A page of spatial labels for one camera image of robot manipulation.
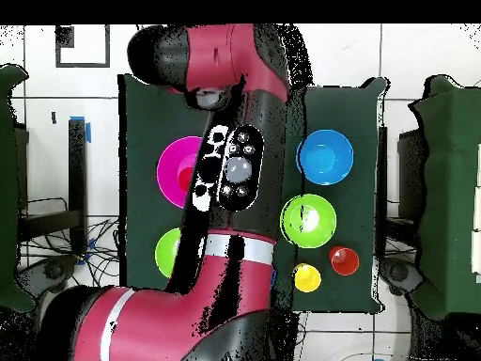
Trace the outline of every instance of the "wire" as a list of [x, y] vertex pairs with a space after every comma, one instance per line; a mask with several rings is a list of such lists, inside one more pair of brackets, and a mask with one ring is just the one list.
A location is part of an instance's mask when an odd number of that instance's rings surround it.
[[307, 335], [307, 331], [305, 330], [305, 326], [301, 322], [298, 322], [298, 325], [300, 325], [301, 328], [303, 329], [302, 331], [298, 331], [298, 333], [303, 333], [303, 338], [299, 342], [296, 342], [296, 346], [299, 346], [301, 343], [303, 343], [304, 340], [305, 340], [305, 337]]
[[389, 357], [401, 357], [401, 358], [407, 358], [410, 360], [421, 360], [421, 361], [450, 361], [450, 358], [421, 358], [421, 357], [412, 357], [410, 355], [403, 355], [403, 354], [387, 354], [387, 353], [356, 353], [356, 354], [351, 354], [348, 355], [347, 357], [343, 358], [341, 361], [346, 361], [352, 357], [355, 357], [356, 355], [384, 355], [384, 356], [389, 356]]
[[69, 207], [67, 206], [67, 201], [62, 197], [34, 199], [34, 200], [29, 200], [28, 203], [44, 202], [44, 201], [47, 201], [47, 200], [61, 200], [61, 201], [63, 201], [63, 203], [65, 205], [65, 210], [67, 211], [69, 209]]
[[[64, 205], [67, 207], [67, 202], [65, 199], [61, 197], [55, 197], [55, 198], [45, 198], [45, 199], [38, 199], [34, 200], [32, 202], [41, 202], [41, 201], [46, 201], [46, 200], [62, 200], [64, 202]], [[110, 219], [106, 219], [102, 222], [90, 225], [87, 227], [88, 229], [88, 235], [90, 235], [96, 228], [101, 227], [100, 231], [98, 234], [96, 234], [96, 237], [93, 240], [90, 240], [91, 243], [93, 243], [93, 248], [88, 248], [84, 254], [78, 256], [78, 259], [83, 261], [86, 264], [86, 267], [88, 268], [88, 271], [90, 272], [90, 276], [92, 277], [92, 284], [97, 285], [98, 287], [101, 286], [101, 279], [104, 275], [108, 275], [111, 277], [116, 277], [118, 275], [112, 274], [112, 273], [107, 273], [107, 268], [112, 262], [117, 262], [119, 263], [119, 258], [118, 254], [116, 253], [117, 250], [115, 249], [109, 249], [105, 248], [102, 246], [97, 246], [97, 242], [101, 237], [103, 237], [111, 228], [118, 224], [118, 218], [115, 219], [114, 221]], [[71, 243], [70, 240], [67, 238], [65, 235], [64, 231], [58, 231], [62, 236], [54, 235], [54, 234], [47, 234], [44, 236], [46, 244], [41, 244], [37, 242], [35, 239], [31, 240], [29, 242], [29, 246], [36, 248], [36, 249], [42, 249], [42, 250], [49, 250], [52, 251], [56, 254], [62, 254], [62, 255], [71, 255]], [[118, 238], [118, 230], [113, 231], [113, 238], [116, 246], [118, 246], [117, 238]], [[66, 244], [60, 244], [60, 245], [53, 245], [51, 239], [58, 239]], [[22, 256], [29, 256], [29, 257], [37, 257], [41, 259], [47, 259], [47, 258], [52, 258], [55, 255], [52, 254], [40, 254], [40, 253], [34, 253], [34, 254], [29, 254], [29, 255], [22, 255]], [[98, 257], [101, 259], [101, 263], [96, 266], [90, 261], [91, 257]], [[97, 272], [101, 272], [100, 277], [97, 277]], [[78, 279], [76, 279], [74, 276], [72, 276], [72, 279], [75, 281], [77, 285], [81, 285]]]
[[406, 251], [402, 251], [401, 249], [399, 249], [397, 246], [395, 246], [393, 243], [391, 243], [390, 240], [386, 240], [386, 243], [390, 244], [394, 249], [397, 250], [397, 252], [394, 252], [394, 253], [401, 254], [401, 255], [403, 255], [407, 260], [412, 261], [412, 259], [409, 258], [409, 257], [406, 255]]

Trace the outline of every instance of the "gray button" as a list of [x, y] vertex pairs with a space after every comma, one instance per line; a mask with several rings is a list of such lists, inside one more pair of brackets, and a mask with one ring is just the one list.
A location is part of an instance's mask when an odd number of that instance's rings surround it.
[[244, 147], [244, 153], [247, 155], [252, 155], [254, 153], [255, 149], [254, 146], [245, 146]]
[[249, 139], [249, 134], [241, 132], [239, 133], [238, 140], [240, 143], [245, 143]]
[[246, 196], [247, 195], [247, 188], [239, 187], [236, 192], [237, 192], [238, 196]]
[[239, 146], [237, 144], [232, 144], [230, 147], [229, 147], [229, 153], [231, 155], [235, 154], [239, 152]]
[[223, 196], [230, 196], [232, 194], [232, 187], [230, 185], [225, 185], [221, 189], [221, 194]]
[[225, 165], [225, 177], [235, 184], [249, 180], [251, 175], [251, 164], [240, 156], [230, 158]]

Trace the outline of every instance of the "blue bowl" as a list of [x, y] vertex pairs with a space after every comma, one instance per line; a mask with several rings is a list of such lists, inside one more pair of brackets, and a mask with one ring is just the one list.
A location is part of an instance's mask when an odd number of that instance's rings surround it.
[[318, 185], [332, 185], [343, 180], [352, 169], [353, 161], [352, 145], [343, 134], [334, 130], [309, 134], [296, 150], [297, 168]]

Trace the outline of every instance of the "blue tape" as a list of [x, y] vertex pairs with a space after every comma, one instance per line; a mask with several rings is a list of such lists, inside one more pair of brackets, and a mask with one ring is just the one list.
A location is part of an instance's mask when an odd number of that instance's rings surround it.
[[92, 142], [92, 136], [90, 135], [90, 122], [85, 125], [85, 138], [87, 143]]
[[[90, 240], [88, 241], [88, 244], [87, 244], [86, 247], [87, 247], [87, 249], [94, 250], [94, 249], [95, 249], [95, 238], [90, 239]], [[92, 256], [91, 253], [87, 253], [87, 254], [85, 254], [85, 256], [84, 256], [84, 259], [85, 259], [85, 260], [89, 260], [91, 256]], [[84, 261], [84, 260], [79, 260], [79, 261], [77, 261], [77, 266], [83, 266], [83, 265], [85, 265], [85, 261]]]
[[275, 280], [277, 279], [277, 272], [272, 269], [272, 275], [271, 275], [271, 288], [275, 285]]

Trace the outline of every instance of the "black cable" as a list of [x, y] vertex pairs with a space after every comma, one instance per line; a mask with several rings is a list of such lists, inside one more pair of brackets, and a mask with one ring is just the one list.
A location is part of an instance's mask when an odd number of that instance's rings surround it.
[[298, 322], [298, 325], [300, 325], [302, 328], [303, 328], [303, 331], [298, 331], [298, 332], [302, 332], [303, 333], [303, 338], [299, 341], [299, 342], [296, 342], [296, 346], [300, 345], [301, 343], [304, 342], [305, 340], [305, 337], [307, 336], [307, 331], [305, 329], [305, 326], [301, 323], [301, 322]]
[[[96, 227], [98, 226], [102, 226], [101, 227], [101, 231], [99, 233], [99, 235], [94, 239], [94, 243], [97, 242], [97, 240], [103, 236], [115, 223], [118, 223], [118, 219], [114, 222], [111, 222], [110, 225], [108, 225], [109, 223], [109, 219], [101, 222], [101, 223], [98, 223], [96, 225], [93, 225], [93, 228], [90, 229], [90, 232], [93, 231], [93, 229], [95, 229]], [[63, 235], [63, 238], [62, 237], [58, 237], [58, 236], [55, 236], [53, 234], [48, 234], [46, 236], [44, 236], [45, 238], [45, 241], [46, 243], [48, 244], [48, 247], [45, 246], [45, 245], [42, 245], [40, 243], [37, 243], [35, 240], [32, 240], [32, 242], [35, 244], [33, 245], [32, 244], [32, 247], [36, 247], [38, 249], [44, 249], [44, 250], [51, 250], [51, 251], [54, 251], [55, 253], [59, 253], [59, 254], [71, 254], [71, 251], [69, 250], [64, 250], [64, 249], [67, 249], [67, 247], [55, 247], [52, 245], [52, 242], [50, 241], [49, 237], [52, 237], [52, 238], [57, 238], [59, 240], [63, 240], [65, 242], [67, 242], [68, 244], [70, 244], [70, 241], [67, 239], [67, 237], [65, 236], [65, 234], [63, 233], [63, 231], [61, 231], [62, 235]], [[87, 265], [88, 267], [88, 271], [90, 272], [90, 276], [92, 277], [92, 284], [97, 284], [97, 286], [101, 286], [101, 278], [103, 277], [103, 275], [109, 275], [109, 276], [118, 276], [118, 275], [113, 275], [113, 274], [109, 274], [106, 272], [106, 269], [108, 267], [108, 265], [111, 263], [111, 262], [118, 262], [118, 256], [114, 256], [113, 253], [115, 253], [116, 251], [114, 249], [107, 249], [107, 248], [102, 248], [102, 247], [98, 247], [98, 246], [94, 246], [95, 249], [93, 250], [88, 250], [86, 251], [85, 254], [83, 254], [82, 256], [79, 257], [80, 260], [84, 261], [85, 264]], [[94, 264], [92, 264], [87, 258], [86, 256], [87, 255], [90, 255], [90, 256], [97, 256], [99, 258], [102, 259], [102, 262], [101, 262], [101, 265], [107, 261], [107, 264], [105, 265], [105, 267], [103, 268], [103, 270], [101, 270], [101, 277], [99, 279], [97, 279], [96, 277], [96, 272], [99, 271], [101, 268], [100, 266], [95, 266]], [[53, 257], [54, 255], [41, 255], [41, 254], [34, 254], [34, 255], [30, 255], [30, 256], [35, 256], [35, 257], [39, 257], [39, 258], [50, 258], [50, 257]]]
[[69, 209], [69, 207], [67, 206], [67, 201], [62, 197], [34, 199], [34, 200], [29, 200], [28, 203], [44, 202], [44, 201], [47, 201], [47, 200], [61, 200], [61, 201], [63, 201], [63, 203], [65, 205], [65, 210], [67, 211]]

